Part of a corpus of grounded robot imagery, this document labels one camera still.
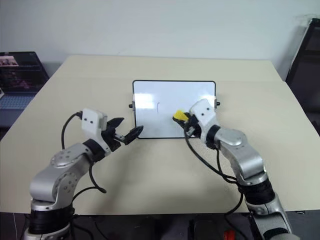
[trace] red object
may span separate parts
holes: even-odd
[[[236,240],[236,232],[233,230],[225,231],[223,234],[224,240]]]

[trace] table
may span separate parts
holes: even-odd
[[[215,81],[220,124],[247,135],[284,208],[320,208],[320,138],[269,61],[74,55],[0,142],[0,211],[30,211],[30,181],[61,149],[61,128],[72,113],[97,109],[110,118],[125,118],[120,134],[131,129],[134,114],[128,104],[136,79]],[[81,121],[73,120],[66,146],[85,140]],[[213,150],[198,139],[192,144],[215,164]],[[221,161],[225,173],[232,174],[229,162]],[[137,139],[97,163],[93,174],[108,192],[79,196],[74,203],[78,214],[222,213],[240,197],[194,157],[183,139]],[[85,175],[76,192],[88,186]],[[245,204],[239,211],[247,211]]]

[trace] laptop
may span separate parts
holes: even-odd
[[[9,128],[49,76],[34,51],[0,52],[0,128]]]

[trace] whiteboard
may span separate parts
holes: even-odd
[[[183,138],[184,130],[173,121],[177,110],[188,112],[199,100],[214,107],[214,81],[135,80],[133,102],[135,125],[143,125],[140,139]]]

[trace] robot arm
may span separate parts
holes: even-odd
[[[31,181],[30,225],[24,233],[25,240],[65,239],[75,212],[72,202],[80,178],[89,172],[94,181],[92,166],[118,149],[120,142],[131,143],[143,130],[143,126],[138,126],[126,136],[116,134],[116,127],[123,120],[113,118],[107,121],[102,112],[83,110],[81,127],[89,139],[55,154],[49,166]]]
[[[261,239],[299,239],[292,235],[291,226],[278,195],[272,189],[264,162],[249,145],[246,135],[238,130],[220,127],[215,108],[207,99],[193,105],[185,116],[176,114],[173,120],[184,127],[186,134],[194,135],[211,149],[221,150],[230,161],[238,188],[253,216]]]

